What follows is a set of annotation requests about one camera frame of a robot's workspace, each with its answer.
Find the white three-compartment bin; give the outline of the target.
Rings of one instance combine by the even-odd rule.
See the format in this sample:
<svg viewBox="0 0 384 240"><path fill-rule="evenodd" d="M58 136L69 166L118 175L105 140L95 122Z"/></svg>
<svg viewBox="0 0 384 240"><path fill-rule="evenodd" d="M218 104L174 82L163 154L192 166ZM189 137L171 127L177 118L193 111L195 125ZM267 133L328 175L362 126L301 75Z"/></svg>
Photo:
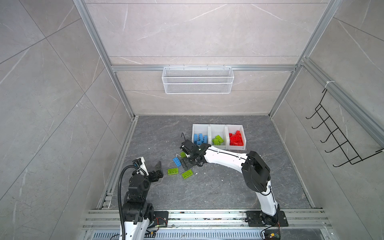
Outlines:
<svg viewBox="0 0 384 240"><path fill-rule="evenodd" d="M222 150L244 151L247 140L242 125L193 124L192 142L210 144Z"/></svg>

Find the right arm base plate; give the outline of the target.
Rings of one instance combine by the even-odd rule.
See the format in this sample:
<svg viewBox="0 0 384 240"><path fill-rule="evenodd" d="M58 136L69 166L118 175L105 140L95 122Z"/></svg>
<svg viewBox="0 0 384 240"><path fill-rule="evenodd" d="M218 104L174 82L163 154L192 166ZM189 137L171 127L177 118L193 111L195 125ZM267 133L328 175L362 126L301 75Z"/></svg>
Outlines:
<svg viewBox="0 0 384 240"><path fill-rule="evenodd" d="M283 211L277 211L274 216L269 216L262 211L246 211L245 222L249 227L288 227L289 223Z"/></svg>

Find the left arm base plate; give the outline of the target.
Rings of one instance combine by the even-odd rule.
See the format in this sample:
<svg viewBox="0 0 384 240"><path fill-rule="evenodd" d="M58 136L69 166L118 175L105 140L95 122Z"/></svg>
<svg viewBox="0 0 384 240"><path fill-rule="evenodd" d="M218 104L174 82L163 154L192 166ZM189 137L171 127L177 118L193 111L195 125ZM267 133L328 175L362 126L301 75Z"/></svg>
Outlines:
<svg viewBox="0 0 384 240"><path fill-rule="evenodd" d="M169 212L168 211L154 211L149 215L148 228L162 228L168 226Z"/></svg>

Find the red lego brick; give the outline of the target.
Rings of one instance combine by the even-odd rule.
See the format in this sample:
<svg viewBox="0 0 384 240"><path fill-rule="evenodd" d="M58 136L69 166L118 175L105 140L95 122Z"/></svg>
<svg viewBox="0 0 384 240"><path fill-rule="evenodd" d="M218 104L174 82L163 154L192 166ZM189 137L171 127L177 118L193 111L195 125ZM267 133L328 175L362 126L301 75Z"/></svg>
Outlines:
<svg viewBox="0 0 384 240"><path fill-rule="evenodd" d="M229 133L229 139L230 139L230 146L233 146L234 145L234 138L233 138L232 133Z"/></svg>

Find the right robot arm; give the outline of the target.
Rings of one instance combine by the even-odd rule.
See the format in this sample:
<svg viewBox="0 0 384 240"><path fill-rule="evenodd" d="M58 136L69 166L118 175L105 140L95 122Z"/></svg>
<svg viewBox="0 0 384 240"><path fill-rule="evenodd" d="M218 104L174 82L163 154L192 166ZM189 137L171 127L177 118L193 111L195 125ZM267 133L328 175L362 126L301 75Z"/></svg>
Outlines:
<svg viewBox="0 0 384 240"><path fill-rule="evenodd" d="M191 166L217 164L242 173L247 187L256 192L261 205L262 223L268 226L278 223L280 206L273 194L271 170L258 153L234 153L209 144L198 146L189 140L184 141L180 149L186 154L186 161Z"/></svg>

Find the red arch lego piece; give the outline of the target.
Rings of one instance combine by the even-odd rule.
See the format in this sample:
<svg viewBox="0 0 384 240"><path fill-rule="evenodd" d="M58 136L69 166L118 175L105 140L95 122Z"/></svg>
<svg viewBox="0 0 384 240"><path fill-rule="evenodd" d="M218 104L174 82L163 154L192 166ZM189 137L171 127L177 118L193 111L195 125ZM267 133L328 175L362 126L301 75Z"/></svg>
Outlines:
<svg viewBox="0 0 384 240"><path fill-rule="evenodd" d="M234 138L234 145L233 146L244 146L243 137L242 137L242 134L240 131L236 131L233 134L233 138Z"/></svg>

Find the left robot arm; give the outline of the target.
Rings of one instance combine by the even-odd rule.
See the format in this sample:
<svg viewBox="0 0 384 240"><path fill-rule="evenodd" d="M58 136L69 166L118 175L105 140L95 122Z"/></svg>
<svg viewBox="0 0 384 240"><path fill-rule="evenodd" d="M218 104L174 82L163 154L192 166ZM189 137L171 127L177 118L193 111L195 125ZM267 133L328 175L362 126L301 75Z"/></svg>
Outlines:
<svg viewBox="0 0 384 240"><path fill-rule="evenodd" d="M122 181L127 170L132 170L129 187L122 197ZM152 171L148 171L143 157L133 160L124 167L118 179L118 207L120 216L120 240L143 240L145 234L157 232L159 221L154 207L147 202L151 184L164 177L159 161Z"/></svg>

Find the green lego brick bottom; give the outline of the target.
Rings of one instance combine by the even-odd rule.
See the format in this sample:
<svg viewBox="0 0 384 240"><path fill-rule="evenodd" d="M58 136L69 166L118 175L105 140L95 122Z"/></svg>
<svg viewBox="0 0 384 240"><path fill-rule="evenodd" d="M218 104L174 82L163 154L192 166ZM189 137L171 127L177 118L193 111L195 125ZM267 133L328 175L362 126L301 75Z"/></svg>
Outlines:
<svg viewBox="0 0 384 240"><path fill-rule="evenodd" d="M194 173L192 170L187 170L184 173L182 173L182 178L185 180L185 179L187 179L193 175L194 175Z"/></svg>

